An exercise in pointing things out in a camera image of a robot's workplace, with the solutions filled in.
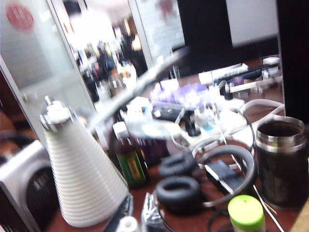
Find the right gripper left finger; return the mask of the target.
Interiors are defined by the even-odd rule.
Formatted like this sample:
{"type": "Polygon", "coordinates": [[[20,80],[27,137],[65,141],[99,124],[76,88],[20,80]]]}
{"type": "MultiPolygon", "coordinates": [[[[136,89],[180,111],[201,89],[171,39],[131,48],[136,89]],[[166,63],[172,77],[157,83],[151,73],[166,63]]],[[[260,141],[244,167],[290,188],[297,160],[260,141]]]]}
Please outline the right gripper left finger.
{"type": "Polygon", "coordinates": [[[120,220],[133,215],[133,197],[125,197],[111,219],[107,222],[103,232],[115,232],[120,220]]]}

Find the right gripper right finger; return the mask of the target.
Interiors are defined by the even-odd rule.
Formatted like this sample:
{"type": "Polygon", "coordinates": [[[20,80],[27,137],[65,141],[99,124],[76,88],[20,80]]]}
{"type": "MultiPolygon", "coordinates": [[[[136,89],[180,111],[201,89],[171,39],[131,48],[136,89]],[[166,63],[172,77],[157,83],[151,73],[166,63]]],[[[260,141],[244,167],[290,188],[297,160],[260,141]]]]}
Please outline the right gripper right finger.
{"type": "Polygon", "coordinates": [[[141,231],[142,232],[165,232],[162,217],[155,204],[155,197],[151,193],[146,193],[141,212],[141,231]]]}

